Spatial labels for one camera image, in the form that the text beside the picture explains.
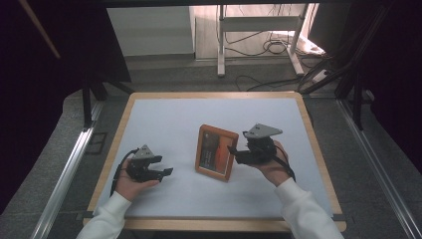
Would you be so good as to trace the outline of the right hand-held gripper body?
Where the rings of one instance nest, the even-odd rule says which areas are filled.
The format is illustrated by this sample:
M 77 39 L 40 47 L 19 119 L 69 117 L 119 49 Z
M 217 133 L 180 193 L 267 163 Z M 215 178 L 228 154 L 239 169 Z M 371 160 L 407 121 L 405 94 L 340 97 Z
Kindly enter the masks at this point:
M 245 156 L 235 156 L 236 161 L 239 164 L 264 164 L 269 162 L 277 154 L 272 136 L 282 132 L 279 128 L 256 123 L 251 129 L 243 132 L 249 153 Z

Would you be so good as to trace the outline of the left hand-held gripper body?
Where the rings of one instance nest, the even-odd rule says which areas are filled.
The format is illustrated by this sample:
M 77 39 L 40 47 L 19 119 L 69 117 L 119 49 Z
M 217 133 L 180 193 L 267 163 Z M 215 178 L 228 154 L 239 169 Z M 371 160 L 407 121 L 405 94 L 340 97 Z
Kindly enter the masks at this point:
M 157 180 L 158 170 L 148 169 L 151 165 L 148 160 L 154 156 L 155 154 L 150 150 L 150 148 L 146 144 L 143 145 L 129 161 L 126 167 L 127 174 L 137 182 Z

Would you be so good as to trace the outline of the wooden picture frame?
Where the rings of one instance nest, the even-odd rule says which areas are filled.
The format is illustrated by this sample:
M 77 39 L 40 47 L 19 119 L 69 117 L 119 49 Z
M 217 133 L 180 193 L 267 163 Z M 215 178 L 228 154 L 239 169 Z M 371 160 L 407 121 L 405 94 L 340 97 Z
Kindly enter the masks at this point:
M 227 182 L 231 176 L 239 135 L 219 127 L 203 124 L 199 128 L 195 170 L 198 173 Z

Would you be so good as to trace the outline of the person's left hand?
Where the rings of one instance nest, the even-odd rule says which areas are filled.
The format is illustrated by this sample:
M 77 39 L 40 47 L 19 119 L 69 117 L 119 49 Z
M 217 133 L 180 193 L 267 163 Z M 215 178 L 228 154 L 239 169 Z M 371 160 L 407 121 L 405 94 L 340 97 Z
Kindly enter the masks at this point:
M 124 197 L 127 201 L 135 199 L 139 193 L 147 188 L 159 183 L 159 180 L 149 180 L 145 182 L 134 181 L 126 172 L 128 162 L 125 161 L 120 169 L 120 174 L 116 181 L 115 192 Z

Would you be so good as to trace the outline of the person's right hand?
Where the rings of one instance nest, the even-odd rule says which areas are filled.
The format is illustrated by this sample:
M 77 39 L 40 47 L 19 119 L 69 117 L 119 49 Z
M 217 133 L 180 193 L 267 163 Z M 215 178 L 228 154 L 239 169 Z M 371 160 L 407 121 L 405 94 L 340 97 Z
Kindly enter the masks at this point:
M 274 141 L 274 145 L 277 149 L 276 157 L 283 161 L 285 164 L 288 164 L 289 157 L 288 154 L 285 152 L 283 146 L 276 140 Z M 290 178 L 290 176 L 288 175 L 288 171 L 281 164 L 273 160 L 265 164 L 255 165 L 255 168 L 260 170 L 263 175 L 276 187 L 278 187 Z

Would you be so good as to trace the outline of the white table mat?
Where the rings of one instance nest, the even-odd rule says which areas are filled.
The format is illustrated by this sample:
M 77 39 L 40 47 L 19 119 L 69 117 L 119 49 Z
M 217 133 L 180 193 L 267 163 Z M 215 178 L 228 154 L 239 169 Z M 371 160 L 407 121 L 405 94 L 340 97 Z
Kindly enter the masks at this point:
M 326 213 L 331 214 L 333 210 L 296 100 L 159 99 L 135 101 L 111 161 L 119 164 L 130 150 L 148 145 L 162 158 L 157 168 L 170 168 L 172 173 L 143 191 L 127 209 L 127 216 L 279 217 L 281 202 L 273 184 L 259 170 L 235 164 L 229 180 L 223 182 L 194 169 L 201 125 L 241 134 L 257 123 L 281 130 L 276 139 L 289 156 L 298 185 L 311 192 Z

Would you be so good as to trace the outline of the black floor grille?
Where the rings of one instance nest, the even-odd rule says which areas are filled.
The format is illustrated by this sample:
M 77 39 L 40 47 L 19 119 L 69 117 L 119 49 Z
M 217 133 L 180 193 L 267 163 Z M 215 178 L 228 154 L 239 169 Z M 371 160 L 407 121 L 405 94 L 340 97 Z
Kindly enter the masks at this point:
M 106 132 L 94 133 L 88 143 L 86 154 L 88 155 L 101 154 L 106 143 L 106 136 L 107 136 Z

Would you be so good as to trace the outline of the wooden table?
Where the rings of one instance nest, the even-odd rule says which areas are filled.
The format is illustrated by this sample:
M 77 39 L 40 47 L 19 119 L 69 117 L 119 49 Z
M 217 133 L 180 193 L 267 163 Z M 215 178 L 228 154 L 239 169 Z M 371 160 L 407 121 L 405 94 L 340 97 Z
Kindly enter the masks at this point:
M 97 209 L 105 204 L 110 195 L 111 181 L 118 164 L 111 159 L 117 152 L 117 145 L 123 135 L 123 129 L 129 118 L 129 112 L 137 100 L 159 99 L 294 99 L 308 132 L 311 147 L 316 156 L 318 171 L 321 175 L 329 203 L 333 212 L 328 214 L 334 220 L 339 230 L 345 230 L 346 222 L 333 189 L 324 159 L 321 155 L 317 138 L 304 104 L 303 98 L 297 93 L 137 93 L 129 97 L 124 109 L 117 132 L 109 149 L 108 156 L 92 196 L 89 212 L 96 213 Z M 170 231 L 226 231 L 226 232 L 286 232 L 288 224 L 281 215 L 277 218 L 160 218 L 160 217 L 129 217 L 126 214 L 126 228 L 134 230 L 170 230 Z

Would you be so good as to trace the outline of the black metal stand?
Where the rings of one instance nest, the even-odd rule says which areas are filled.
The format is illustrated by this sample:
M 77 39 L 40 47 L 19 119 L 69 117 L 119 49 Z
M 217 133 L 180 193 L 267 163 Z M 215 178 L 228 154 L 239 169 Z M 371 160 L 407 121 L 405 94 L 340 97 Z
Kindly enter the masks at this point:
M 329 66 L 329 60 L 323 60 L 318 63 L 305 74 L 297 92 L 301 95 L 308 95 L 335 80 L 339 80 L 334 90 L 334 96 L 337 99 L 344 100 L 350 92 L 353 92 L 352 120 L 359 129 L 362 129 L 360 118 L 363 84 L 362 79 L 359 77 L 359 68 L 362 65 L 365 51 L 369 48 L 390 7 L 390 2 L 377 2 L 374 13 L 362 23 L 345 43 L 344 49 L 340 49 L 336 54 L 337 57 L 339 57 L 339 54 L 345 55 L 343 62 L 335 67 L 324 79 L 314 83 L 313 78 L 317 75 L 317 71 L 321 72 L 323 66 Z
M 86 75 L 83 78 L 83 109 L 84 109 L 84 130 L 87 130 L 94 124 L 94 117 L 92 114 L 92 104 L 91 104 L 91 95 L 98 101 L 105 101 L 107 99 L 108 93 L 104 83 L 108 83 L 113 87 L 131 95 L 134 93 L 134 90 L 123 83 L 119 82 L 116 79 L 112 79 L 107 75 L 99 72 L 94 72 L 90 75 Z

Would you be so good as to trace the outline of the white power strip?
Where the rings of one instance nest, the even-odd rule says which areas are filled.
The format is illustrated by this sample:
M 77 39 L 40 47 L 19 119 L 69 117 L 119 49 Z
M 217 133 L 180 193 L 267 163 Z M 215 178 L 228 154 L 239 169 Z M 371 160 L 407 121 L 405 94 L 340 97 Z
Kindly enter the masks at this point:
M 312 82 L 318 83 L 322 81 L 323 79 L 325 79 L 328 75 L 329 75 L 329 70 L 321 70 L 318 74 L 316 74 L 313 77 Z

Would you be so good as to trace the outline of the dark curtain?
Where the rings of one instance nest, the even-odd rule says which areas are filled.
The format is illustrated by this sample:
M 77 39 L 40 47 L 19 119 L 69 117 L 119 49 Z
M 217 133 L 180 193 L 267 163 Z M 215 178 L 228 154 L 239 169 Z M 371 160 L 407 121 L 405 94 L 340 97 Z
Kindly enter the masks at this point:
M 130 76 L 105 7 L 28 0 L 61 58 L 56 59 L 18 0 L 0 0 L 0 214 L 37 161 L 64 99 L 94 72 Z
M 422 170 L 422 0 L 394 0 L 363 61 L 371 110 Z

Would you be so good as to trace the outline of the white metal stand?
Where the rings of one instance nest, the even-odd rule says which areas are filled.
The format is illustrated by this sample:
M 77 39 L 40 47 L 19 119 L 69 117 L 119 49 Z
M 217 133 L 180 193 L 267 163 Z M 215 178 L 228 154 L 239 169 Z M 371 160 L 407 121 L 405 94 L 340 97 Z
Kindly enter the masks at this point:
M 261 31 L 287 31 L 294 32 L 293 40 L 286 47 L 289 59 L 297 76 L 305 74 L 296 53 L 298 40 L 305 23 L 309 4 L 305 4 L 298 16 L 261 16 L 261 17 L 225 17 L 224 6 L 219 6 L 217 33 L 220 37 L 217 54 L 217 76 L 225 76 L 225 47 L 224 34 L 227 32 L 261 32 Z

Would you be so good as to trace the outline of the white cabinet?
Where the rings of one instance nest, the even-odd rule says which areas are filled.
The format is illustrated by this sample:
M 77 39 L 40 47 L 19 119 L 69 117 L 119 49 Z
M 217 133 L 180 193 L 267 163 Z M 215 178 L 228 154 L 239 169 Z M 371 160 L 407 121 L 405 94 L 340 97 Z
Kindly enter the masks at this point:
M 194 53 L 188 6 L 106 10 L 125 57 Z

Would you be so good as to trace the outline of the wooden pole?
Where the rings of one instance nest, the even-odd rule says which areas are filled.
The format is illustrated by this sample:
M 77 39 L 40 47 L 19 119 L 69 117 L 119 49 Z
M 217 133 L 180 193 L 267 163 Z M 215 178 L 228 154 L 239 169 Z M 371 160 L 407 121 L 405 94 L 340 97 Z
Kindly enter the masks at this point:
M 50 36 L 48 35 L 47 31 L 43 27 L 41 21 L 37 17 L 36 13 L 30 6 L 28 0 L 18 0 L 28 17 L 30 18 L 31 22 L 34 24 L 35 28 L 38 30 L 44 41 L 46 42 L 47 46 L 53 53 L 56 59 L 60 59 L 61 55 L 59 51 L 57 50 L 56 46 L 54 45 L 53 41 L 51 40 Z

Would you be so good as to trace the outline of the aluminium floor rail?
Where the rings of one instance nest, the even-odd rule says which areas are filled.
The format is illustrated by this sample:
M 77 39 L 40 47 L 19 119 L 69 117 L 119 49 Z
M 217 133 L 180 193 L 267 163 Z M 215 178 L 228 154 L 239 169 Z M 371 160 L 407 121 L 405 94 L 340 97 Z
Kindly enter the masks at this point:
M 30 236 L 30 239 L 47 239 L 93 135 L 94 128 L 103 107 L 104 103 L 102 102 L 94 103 L 94 107 L 90 111 L 92 122 L 89 123 L 88 126 L 85 127 L 79 134 L 79 137 L 74 144 L 72 152 L 68 157 L 64 169 L 62 170 L 54 190 L 52 191 L 38 223 Z
M 391 177 L 387 174 L 387 171 L 369 142 L 364 130 L 360 129 L 354 122 L 352 110 L 347 101 L 337 100 L 336 102 L 407 238 L 422 239 L 422 226 L 419 226 L 415 221 L 415 217 L 411 213 L 410 208 L 397 190 Z

